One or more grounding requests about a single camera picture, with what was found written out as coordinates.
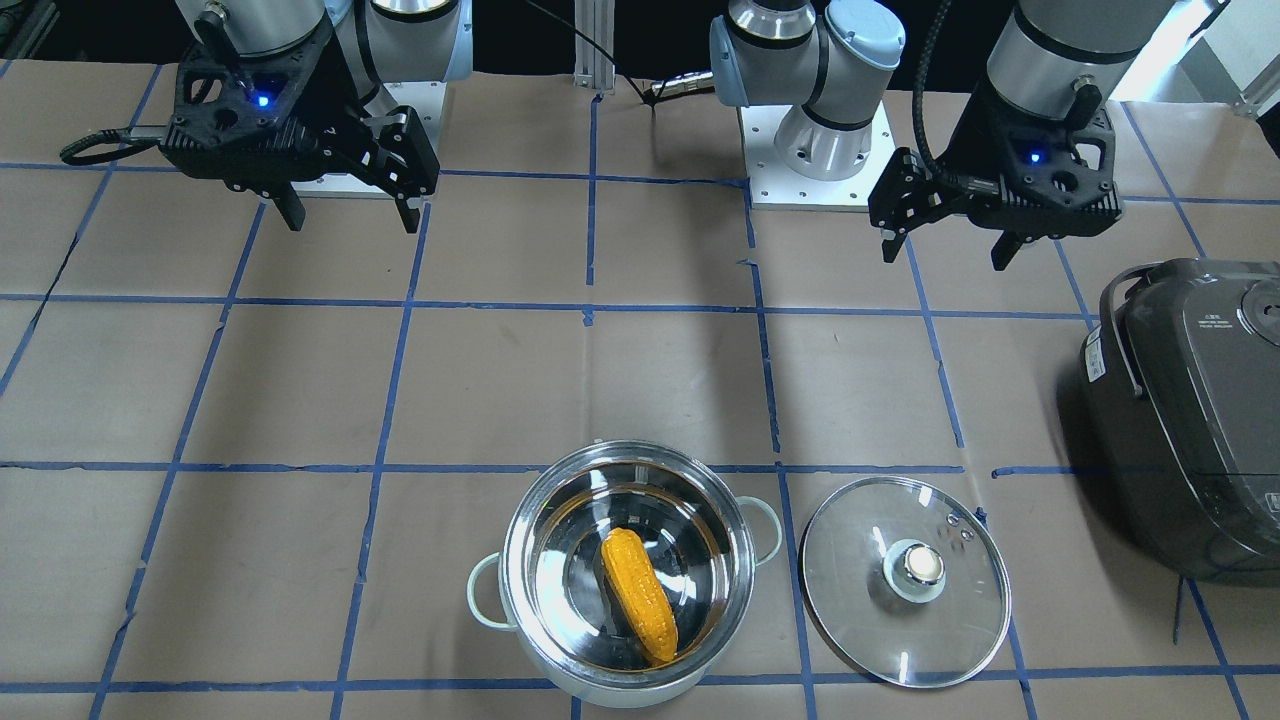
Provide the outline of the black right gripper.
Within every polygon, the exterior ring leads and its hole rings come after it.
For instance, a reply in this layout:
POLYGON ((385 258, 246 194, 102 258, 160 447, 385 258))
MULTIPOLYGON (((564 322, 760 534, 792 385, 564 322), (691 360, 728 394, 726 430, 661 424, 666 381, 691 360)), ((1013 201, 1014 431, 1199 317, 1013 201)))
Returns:
POLYGON ((344 170, 387 193, 408 233, 436 191, 440 163, 422 118, 396 108, 366 118, 357 105, 340 44, 311 35, 291 50, 246 58, 241 87, 198 42, 178 65, 175 100, 161 155, 184 174, 268 191, 289 231, 305 224, 305 206, 284 183, 344 170))

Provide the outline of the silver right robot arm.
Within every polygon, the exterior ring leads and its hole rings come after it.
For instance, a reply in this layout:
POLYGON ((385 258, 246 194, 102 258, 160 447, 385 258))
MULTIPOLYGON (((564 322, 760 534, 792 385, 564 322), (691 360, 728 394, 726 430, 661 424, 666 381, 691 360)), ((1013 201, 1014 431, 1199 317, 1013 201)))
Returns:
POLYGON ((392 83, 474 68, 468 1, 180 1, 193 35, 159 141, 183 174, 275 205, 298 231, 298 183, 346 174, 385 193, 410 233, 440 164, 392 83))

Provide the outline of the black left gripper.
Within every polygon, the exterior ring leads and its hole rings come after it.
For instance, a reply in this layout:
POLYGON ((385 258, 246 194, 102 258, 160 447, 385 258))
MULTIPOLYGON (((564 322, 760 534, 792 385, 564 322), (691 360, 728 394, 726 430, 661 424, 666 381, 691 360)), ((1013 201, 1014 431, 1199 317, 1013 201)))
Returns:
MULTIPOLYGON (((940 156, 957 181, 983 181, 966 214, 979 227, 1004 231, 989 251, 1005 272, 1030 237, 1103 233, 1123 217, 1114 178, 1116 136, 1100 88, 1076 82, 1062 119, 1036 117, 983 79, 940 156)), ((893 263, 911 229, 940 219, 934 173, 911 149, 895 149, 868 199, 868 220, 881 236, 881 256, 893 263)))

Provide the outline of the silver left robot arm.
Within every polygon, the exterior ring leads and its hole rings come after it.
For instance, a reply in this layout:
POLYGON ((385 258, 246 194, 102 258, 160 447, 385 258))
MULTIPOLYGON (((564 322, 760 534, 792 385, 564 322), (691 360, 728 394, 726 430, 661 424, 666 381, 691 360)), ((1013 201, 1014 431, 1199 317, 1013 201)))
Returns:
MULTIPOLYGON (((924 126, 925 35, 911 91, 913 149, 896 149, 869 193, 882 254, 951 215, 1000 233, 992 266, 1041 238, 1094 237, 1123 215, 1106 101, 1169 14, 1169 1, 1016 1, 946 149, 924 126)), ((732 1, 710 26, 710 72, 731 108, 785 106, 783 164, 815 181, 859 173, 906 33, 877 1, 732 1)))

